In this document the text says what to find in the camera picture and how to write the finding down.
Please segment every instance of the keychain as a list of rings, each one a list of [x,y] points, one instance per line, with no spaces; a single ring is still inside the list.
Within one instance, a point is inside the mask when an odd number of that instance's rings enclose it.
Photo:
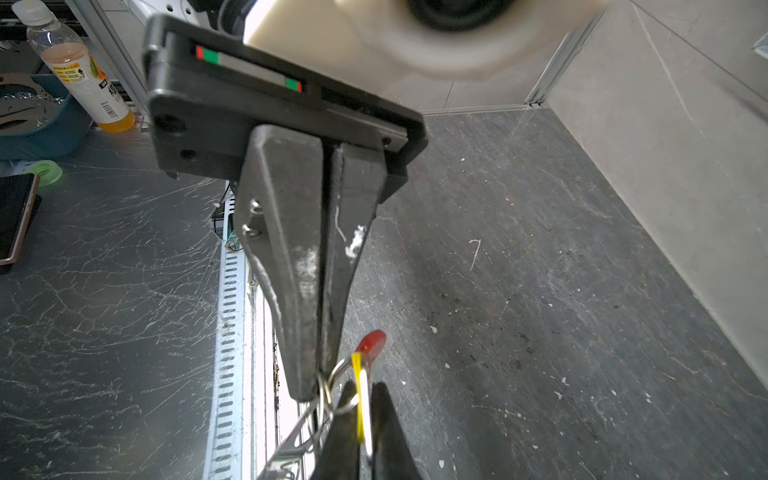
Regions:
[[[323,432],[327,430],[334,417],[345,415],[357,408],[357,441],[364,445],[366,458],[373,460],[373,430],[370,402],[370,369],[376,358],[384,350],[386,334],[381,330],[374,330],[363,337],[360,344],[350,356],[340,360],[333,371],[324,378],[317,374],[319,397],[306,406],[306,410],[299,417],[296,425],[286,436],[280,446],[267,462],[264,470],[259,475],[259,480],[272,478],[295,478],[293,467],[297,467],[305,454],[315,452],[320,448]],[[348,402],[333,407],[332,389],[336,380],[349,368],[353,369],[355,378],[355,395]],[[317,411],[317,430],[300,445],[296,445],[302,428],[313,412]]]

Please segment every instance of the yellow tag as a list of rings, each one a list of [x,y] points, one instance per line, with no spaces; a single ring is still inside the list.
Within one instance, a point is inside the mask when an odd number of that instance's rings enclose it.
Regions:
[[[362,369],[362,353],[354,352],[352,354],[352,368],[355,371],[355,387],[357,387],[357,398],[361,399],[362,389],[368,388],[360,382],[360,370]],[[362,430],[362,400],[357,403],[357,441],[363,443],[366,440],[366,434]]]

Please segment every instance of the tape roll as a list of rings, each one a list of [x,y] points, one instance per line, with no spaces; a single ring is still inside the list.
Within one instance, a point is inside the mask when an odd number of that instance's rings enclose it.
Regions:
[[[43,187],[61,178],[61,167],[54,161],[40,160],[27,167],[25,173],[37,174],[40,177],[40,186]]]

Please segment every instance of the white wall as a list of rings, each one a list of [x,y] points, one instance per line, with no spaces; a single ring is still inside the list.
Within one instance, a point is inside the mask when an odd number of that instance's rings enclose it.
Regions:
[[[761,29],[761,0],[616,0],[549,103],[768,384]]]
[[[451,108],[520,105],[536,85],[558,47],[557,41],[484,81],[433,80],[419,75],[392,86],[386,97],[426,113]]]

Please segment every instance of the orange juice bottle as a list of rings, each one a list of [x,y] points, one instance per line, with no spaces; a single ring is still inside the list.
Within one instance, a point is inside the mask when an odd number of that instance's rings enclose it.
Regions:
[[[13,12],[27,25],[30,46],[102,130],[111,134],[134,126],[134,113],[88,53],[83,41],[40,0],[21,0]]]

